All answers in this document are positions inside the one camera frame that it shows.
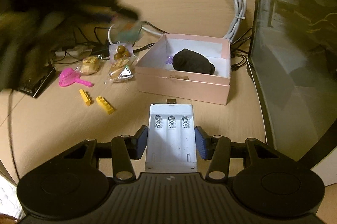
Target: snack package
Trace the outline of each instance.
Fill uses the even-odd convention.
[[[109,46],[110,62],[113,64],[118,59],[129,58],[134,55],[131,43],[117,43]]]
[[[82,60],[82,64],[78,66],[75,71],[83,74],[84,76],[88,76],[90,74],[95,74],[100,66],[99,57],[90,56],[86,57]]]
[[[120,82],[129,80],[134,77],[130,66],[135,61],[136,56],[129,58],[117,59],[115,63],[111,65],[109,70],[109,82]]]

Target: white cable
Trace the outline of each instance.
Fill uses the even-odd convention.
[[[233,38],[235,37],[241,20],[245,19],[245,13],[247,9],[246,0],[234,0],[234,19],[232,20],[228,32],[223,38],[227,38],[230,40],[230,43],[233,42]]]
[[[152,34],[152,35],[155,35],[155,36],[160,36],[160,37],[162,37],[162,36],[163,36],[163,34],[160,34],[160,33],[158,33],[158,32],[155,32],[155,31],[151,31],[151,30],[149,30],[149,29],[145,28],[144,26],[142,26],[142,29],[143,29],[144,31],[147,31],[148,33],[150,33],[150,34]]]
[[[107,39],[109,39],[110,44],[113,44],[112,41],[111,41],[111,38],[110,38],[110,32],[111,32],[112,28],[113,28],[113,24],[110,26],[109,31],[107,32]]]
[[[109,31],[107,32],[107,38],[109,39],[109,43],[110,43],[110,44],[113,44],[112,41],[111,41],[111,38],[110,38],[110,33],[111,33],[111,29],[112,29],[112,28],[113,28],[113,25],[110,26]],[[163,36],[163,34],[160,34],[160,33],[155,32],[155,31],[151,31],[151,30],[145,28],[144,26],[142,26],[142,29],[143,29],[144,31],[147,31],[147,32],[150,33],[150,34],[155,35],[155,36],[159,36],[159,37],[162,37],[162,36]]]

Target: pink plastic toy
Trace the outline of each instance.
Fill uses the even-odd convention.
[[[94,86],[91,82],[80,79],[80,76],[81,74],[75,72],[72,68],[65,68],[60,74],[59,85],[61,87],[66,87],[76,82],[88,87]]]

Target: pink cardboard box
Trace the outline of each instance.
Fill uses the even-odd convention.
[[[169,56],[183,49],[205,56],[214,75],[175,71],[166,64]],[[226,105],[230,89],[230,43],[228,39],[180,34],[163,35],[135,66],[141,92]]]

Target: wooden desk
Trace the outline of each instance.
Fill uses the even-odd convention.
[[[140,10],[142,19],[151,21],[168,32],[222,37],[233,17],[232,0],[119,0],[125,5]],[[241,32],[252,25],[255,0],[247,0],[246,20]],[[86,27],[85,33],[93,39],[93,27]],[[144,35],[139,45],[155,41]],[[121,134],[134,134],[148,124],[151,103],[165,103],[168,97],[141,93],[135,80],[106,85],[108,64],[96,75],[87,79],[95,83],[90,95],[104,96],[117,111],[108,116],[97,105],[85,106],[78,90],[72,85],[60,88],[53,82],[38,99],[16,93],[12,110],[12,133],[16,162],[20,175],[24,175],[58,153],[86,138],[108,142]],[[245,68],[234,72],[231,79],[229,103],[226,106],[177,99],[178,103],[190,103],[194,109],[195,125],[202,126],[210,135],[224,135],[232,141],[243,142],[247,137],[264,141],[263,122],[256,90]],[[7,95],[0,95],[0,159],[15,177],[10,157],[7,122]],[[144,169],[145,156],[134,162],[136,173]],[[230,174],[242,169],[242,160],[231,161]],[[198,157],[198,170],[203,174],[208,162]],[[111,164],[101,162],[100,169],[111,175]],[[332,224],[335,200],[331,195],[324,200],[320,216]]]

